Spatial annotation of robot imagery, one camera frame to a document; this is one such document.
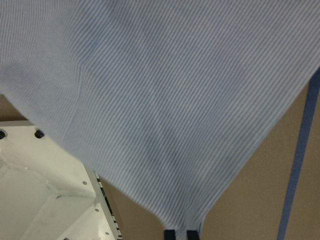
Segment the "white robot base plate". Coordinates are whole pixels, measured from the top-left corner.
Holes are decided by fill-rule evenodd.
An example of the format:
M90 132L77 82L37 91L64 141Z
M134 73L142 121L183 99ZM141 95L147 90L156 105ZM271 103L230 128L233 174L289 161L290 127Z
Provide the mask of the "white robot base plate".
M120 240L99 175L26 120L0 124L3 240Z

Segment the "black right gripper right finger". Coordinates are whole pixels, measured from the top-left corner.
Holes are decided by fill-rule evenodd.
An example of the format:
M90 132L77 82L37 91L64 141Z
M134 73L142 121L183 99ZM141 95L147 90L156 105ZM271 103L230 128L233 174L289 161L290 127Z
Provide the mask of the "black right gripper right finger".
M200 235L197 230L186 231L187 240L200 240Z

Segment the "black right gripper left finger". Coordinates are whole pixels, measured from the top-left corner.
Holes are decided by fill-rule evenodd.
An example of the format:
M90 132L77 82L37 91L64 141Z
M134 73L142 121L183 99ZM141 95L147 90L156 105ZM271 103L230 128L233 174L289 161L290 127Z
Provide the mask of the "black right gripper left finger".
M176 231L174 229L166 229L163 232L164 240L176 240Z

